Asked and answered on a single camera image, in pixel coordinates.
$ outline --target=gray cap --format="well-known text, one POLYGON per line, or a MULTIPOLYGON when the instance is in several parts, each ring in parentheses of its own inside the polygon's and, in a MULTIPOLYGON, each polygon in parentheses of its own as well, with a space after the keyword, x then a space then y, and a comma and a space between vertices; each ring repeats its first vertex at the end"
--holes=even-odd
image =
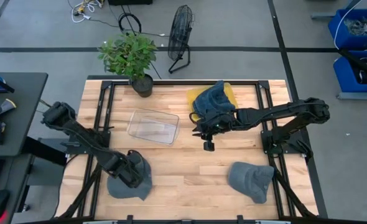
POLYGON ((255 203, 265 203, 274 173, 275 169, 271 166, 235 162, 229 171, 228 183, 233 189, 251 197, 255 203))
POLYGON ((108 191, 114 198, 139 197, 145 200, 152 189, 152 172, 149 163, 136 151, 130 151, 128 158, 135 163, 135 168, 143 176, 143 181, 136 188, 129 188, 120 178, 108 177, 108 191))

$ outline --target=green leaves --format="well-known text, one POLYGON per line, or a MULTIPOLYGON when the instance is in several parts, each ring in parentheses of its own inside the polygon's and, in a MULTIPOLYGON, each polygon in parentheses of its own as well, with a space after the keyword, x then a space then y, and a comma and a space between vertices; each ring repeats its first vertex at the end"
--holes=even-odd
POLYGON ((105 72, 126 75, 132 80, 143 78, 144 70, 156 60, 154 41, 134 34, 122 35, 116 40, 104 42, 98 49, 98 58, 103 60, 105 72))

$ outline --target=white cable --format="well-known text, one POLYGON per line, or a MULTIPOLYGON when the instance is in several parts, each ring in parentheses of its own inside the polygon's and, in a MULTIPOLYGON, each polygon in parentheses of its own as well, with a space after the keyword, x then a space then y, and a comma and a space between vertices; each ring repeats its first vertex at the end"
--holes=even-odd
MULTIPOLYGON (((85 7, 86 7, 90 12, 95 12, 95 7, 94 7, 94 6, 100 6, 100 5, 101 5, 101 3, 100 3, 98 0, 96 0, 96 2, 97 2, 97 3, 87 2, 85 7)), ((81 6, 82 4, 83 4, 82 2, 81 2, 81 3, 79 3, 79 4, 77 4, 75 7, 73 7, 73 9, 72 9, 72 11, 71 11, 72 21, 73 21, 74 23, 83 22, 85 19, 90 19, 90 18, 91 18, 90 16, 86 16, 84 13, 79 13, 80 15, 83 15, 83 18, 82 18, 81 20, 79 20, 79 21, 75 21, 75 20, 74 20, 74 11, 75 11, 75 9, 76 9, 78 6, 81 6)))
POLYGON ((356 3, 350 10, 348 10, 348 12, 345 13, 345 15, 341 18, 341 21, 338 23, 337 26, 337 30, 335 31, 335 35, 334 35, 334 46, 335 48, 337 48, 339 50, 339 48, 337 47, 337 44, 335 43, 335 40, 337 38, 337 34, 338 34, 338 29, 340 28, 341 23, 344 21, 344 18, 346 17, 346 15, 348 15, 348 13, 350 13, 350 11, 352 11, 356 6, 359 5, 359 3, 361 3, 363 0, 360 0, 358 3, 356 3))

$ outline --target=black fan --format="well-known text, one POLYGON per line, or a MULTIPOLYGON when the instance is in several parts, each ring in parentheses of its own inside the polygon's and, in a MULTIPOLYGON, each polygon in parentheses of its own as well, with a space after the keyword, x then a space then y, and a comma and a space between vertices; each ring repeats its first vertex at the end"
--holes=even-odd
POLYGON ((188 45, 188 41, 190 32, 192 31, 192 23, 192 10, 187 5, 180 6, 175 13, 170 33, 168 53, 169 57, 172 60, 175 60, 169 69, 170 73, 190 64, 190 47, 188 45), (172 69, 179 60, 183 59, 182 56, 186 50, 188 50, 188 62, 179 68, 172 69))

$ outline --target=wooden tabletop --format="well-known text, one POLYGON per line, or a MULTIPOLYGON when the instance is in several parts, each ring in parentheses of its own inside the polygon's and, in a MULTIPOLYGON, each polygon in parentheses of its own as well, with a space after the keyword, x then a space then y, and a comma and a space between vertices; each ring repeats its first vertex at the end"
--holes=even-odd
MULTIPOLYGON (((92 128, 102 80, 88 80, 78 113, 78 121, 92 128)), ((289 101, 284 80, 270 80, 274 105, 289 101)), ((192 136, 194 124, 189 120, 186 99, 187 90, 199 88, 195 85, 155 85, 152 96, 141 98, 130 86, 117 86, 114 91, 111 111, 110 148, 123 153, 134 149, 150 163, 153 188, 145 201, 139 198, 116 199, 106 188, 107 174, 102 173, 96 209, 96 219, 125 220, 134 215, 136 220, 234 220, 237 215, 244 219, 277 218, 272 184, 267 192, 265 204, 255 204, 251 198, 233 190, 227 183, 228 169, 232 163, 241 161, 256 165, 268 165, 263 153, 261 125, 248 131, 235 131, 214 137, 215 152, 203 150, 203 141, 192 136), (130 136, 127 127, 132 113, 138 108, 175 114, 180 119, 180 129, 173 145, 146 141, 130 136)), ((240 108, 258 108, 255 87, 232 85, 240 108)), ((290 119, 278 120, 283 125, 290 119)), ((78 156, 65 169, 60 189, 57 215, 62 214, 73 202, 82 187, 86 155, 78 156)), ((286 154, 286 166, 293 191, 307 206, 317 213, 314 193, 304 158, 299 154, 286 154)), ((90 197, 87 196, 85 215, 88 214, 90 197)), ((287 200, 281 188, 285 214, 288 215, 287 200)))

